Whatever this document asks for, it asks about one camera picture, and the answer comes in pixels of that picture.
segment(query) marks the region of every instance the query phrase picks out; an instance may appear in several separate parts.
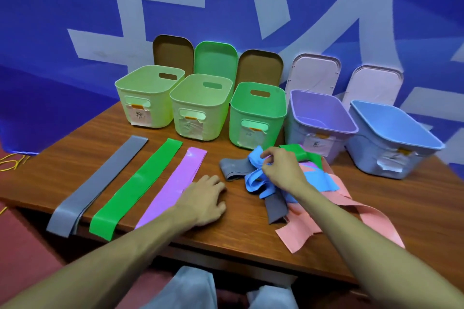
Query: blue wall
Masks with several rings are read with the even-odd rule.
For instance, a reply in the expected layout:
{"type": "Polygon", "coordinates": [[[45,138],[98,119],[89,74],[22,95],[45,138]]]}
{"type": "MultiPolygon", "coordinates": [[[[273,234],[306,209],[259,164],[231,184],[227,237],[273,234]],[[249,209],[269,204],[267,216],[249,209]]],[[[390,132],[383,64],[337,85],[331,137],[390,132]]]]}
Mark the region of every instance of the blue wall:
{"type": "MultiPolygon", "coordinates": [[[[143,0],[146,41],[158,34],[227,42],[242,52],[281,52],[337,0],[287,0],[291,20],[262,39],[253,0],[205,0],[205,7],[143,0]]],[[[40,152],[117,101],[114,81],[127,66],[81,59],[68,29],[123,37],[117,0],[0,0],[0,140],[5,150],[40,152]]],[[[393,0],[394,38],[405,81],[464,93],[462,0],[393,0]]],[[[355,22],[323,53],[340,59],[334,94],[363,63],[355,22]]],[[[462,122],[416,117],[446,142],[462,122]]]]}

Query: yellow string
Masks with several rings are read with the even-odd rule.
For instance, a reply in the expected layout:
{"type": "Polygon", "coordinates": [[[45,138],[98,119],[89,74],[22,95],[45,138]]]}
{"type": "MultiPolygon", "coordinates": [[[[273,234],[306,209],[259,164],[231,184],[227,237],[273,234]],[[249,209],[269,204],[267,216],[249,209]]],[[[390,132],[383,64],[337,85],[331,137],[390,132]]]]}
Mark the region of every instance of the yellow string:
{"type": "Polygon", "coordinates": [[[24,158],[26,158],[26,159],[24,159],[23,164],[27,161],[27,159],[30,158],[29,156],[26,157],[26,155],[23,155],[20,160],[5,160],[5,159],[7,159],[7,158],[9,158],[9,157],[11,157],[13,155],[16,155],[16,154],[17,153],[8,154],[7,156],[4,156],[2,159],[0,159],[0,165],[7,164],[9,162],[14,163],[13,166],[11,166],[9,168],[6,168],[6,169],[3,169],[3,170],[0,170],[0,172],[9,171],[9,170],[16,170],[18,168],[18,165],[21,163],[21,161],[23,161],[24,158]]]}

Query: handwritten label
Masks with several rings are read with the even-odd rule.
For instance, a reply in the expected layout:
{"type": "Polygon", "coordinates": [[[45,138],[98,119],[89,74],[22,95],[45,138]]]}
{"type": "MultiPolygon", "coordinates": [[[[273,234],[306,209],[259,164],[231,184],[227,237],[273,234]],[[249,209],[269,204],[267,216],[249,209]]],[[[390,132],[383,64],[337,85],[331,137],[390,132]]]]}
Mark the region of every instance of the handwritten label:
{"type": "Polygon", "coordinates": [[[151,127],[151,113],[141,105],[127,105],[130,123],[135,126],[151,127]]]}
{"type": "Polygon", "coordinates": [[[335,140],[334,136],[310,133],[304,139],[303,148],[312,153],[327,157],[335,140]]]}
{"type": "Polygon", "coordinates": [[[265,139],[266,132],[251,127],[241,127],[239,136],[240,146],[248,149],[254,149],[259,145],[263,146],[265,139]]]}
{"type": "Polygon", "coordinates": [[[182,135],[203,140],[203,123],[196,118],[185,117],[179,120],[182,135]]]}
{"type": "Polygon", "coordinates": [[[414,152],[410,150],[401,148],[396,151],[386,151],[377,159],[377,165],[379,165],[382,170],[403,172],[403,168],[409,164],[413,153],[414,152]]]}

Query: person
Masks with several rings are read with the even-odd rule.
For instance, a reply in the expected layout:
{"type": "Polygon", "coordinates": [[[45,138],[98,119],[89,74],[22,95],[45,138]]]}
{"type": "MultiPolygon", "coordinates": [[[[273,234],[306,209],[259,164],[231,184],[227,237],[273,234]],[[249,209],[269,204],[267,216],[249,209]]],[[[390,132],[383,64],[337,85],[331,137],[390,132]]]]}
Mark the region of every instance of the person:
{"type": "MultiPolygon", "coordinates": [[[[381,236],[312,187],[295,154],[271,147],[263,172],[316,221],[371,299],[382,308],[464,308],[464,295],[431,267],[381,236]]],[[[96,249],[21,292],[2,309],[114,308],[159,251],[193,226],[216,221],[225,184],[203,176],[175,206],[145,226],[96,249]]],[[[182,268],[144,308],[217,308],[212,276],[182,268]]],[[[265,286],[250,308],[297,308],[291,291],[265,286]]]]}

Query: table top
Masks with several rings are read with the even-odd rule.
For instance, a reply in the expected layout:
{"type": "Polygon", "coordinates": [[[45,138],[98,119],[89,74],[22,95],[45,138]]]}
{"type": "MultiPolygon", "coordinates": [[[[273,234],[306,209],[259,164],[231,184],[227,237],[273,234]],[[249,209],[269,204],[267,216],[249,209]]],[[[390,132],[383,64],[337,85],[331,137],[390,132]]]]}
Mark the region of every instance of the table top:
{"type": "MultiPolygon", "coordinates": [[[[203,175],[223,178],[219,169],[221,159],[247,157],[250,151],[233,145],[228,132],[228,120],[221,135],[211,142],[179,136],[174,123],[163,129],[133,127],[117,103],[2,179],[0,199],[52,213],[131,135],[148,137],[148,143],[85,212],[81,221],[89,223],[168,137],[181,140],[183,145],[171,163],[118,224],[119,230],[130,231],[189,147],[208,151],[196,179],[203,175]]],[[[381,210],[391,219],[406,249],[464,290],[464,184],[449,167],[431,157],[399,181],[359,171],[344,152],[332,168],[354,200],[381,210]]],[[[227,204],[223,217],[211,225],[188,231],[175,243],[354,281],[324,234],[312,236],[303,248],[291,254],[275,232],[283,225],[268,225],[264,201],[246,191],[244,180],[226,183],[226,186],[227,191],[221,196],[227,204]]]]}

